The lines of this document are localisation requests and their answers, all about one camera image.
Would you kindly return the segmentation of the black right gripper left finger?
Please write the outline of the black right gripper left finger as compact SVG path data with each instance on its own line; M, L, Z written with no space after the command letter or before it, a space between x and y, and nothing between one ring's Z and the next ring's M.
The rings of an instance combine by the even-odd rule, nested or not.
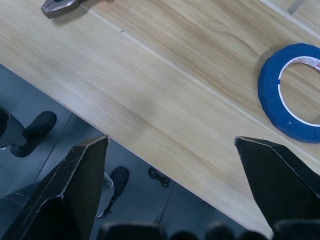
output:
M74 145L40 181L1 240L89 240L108 145L107 135Z

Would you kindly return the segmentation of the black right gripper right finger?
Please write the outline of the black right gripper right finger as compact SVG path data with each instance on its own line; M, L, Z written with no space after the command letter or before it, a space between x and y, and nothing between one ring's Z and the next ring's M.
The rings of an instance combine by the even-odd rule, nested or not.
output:
M234 145L271 228L283 220L320 220L319 174L284 145L245 136L237 136Z

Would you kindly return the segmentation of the black robot foot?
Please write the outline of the black robot foot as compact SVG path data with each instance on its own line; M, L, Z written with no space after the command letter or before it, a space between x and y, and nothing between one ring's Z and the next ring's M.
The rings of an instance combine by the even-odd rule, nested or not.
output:
M24 145L12 144L10 152L18 158L29 156L53 129L56 122L57 116L55 113L51 111L40 113L22 133L26 143Z
M129 170L123 166L117 167L114 169L110 175L110 179L112 180L114 192L111 200L109 201L106 209L97 217L98 219L104 218L111 210L112 206L116 202L116 200L120 197L123 190L125 189L128 180L129 180Z

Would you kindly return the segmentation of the blue tape roll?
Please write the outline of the blue tape roll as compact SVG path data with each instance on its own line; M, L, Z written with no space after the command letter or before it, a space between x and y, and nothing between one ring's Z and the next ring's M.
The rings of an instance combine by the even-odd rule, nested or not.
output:
M320 72L320 48L296 43L274 53L263 64L258 78L258 98L271 123L285 135L305 143L320 143L320 124L306 122L286 105L281 92L284 70L292 63L309 65Z

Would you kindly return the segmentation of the grey steel pliers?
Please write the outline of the grey steel pliers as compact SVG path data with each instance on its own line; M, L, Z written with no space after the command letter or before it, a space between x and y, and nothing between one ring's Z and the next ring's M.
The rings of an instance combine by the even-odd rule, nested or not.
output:
M45 0L41 6L43 14L54 19L77 9L86 0Z

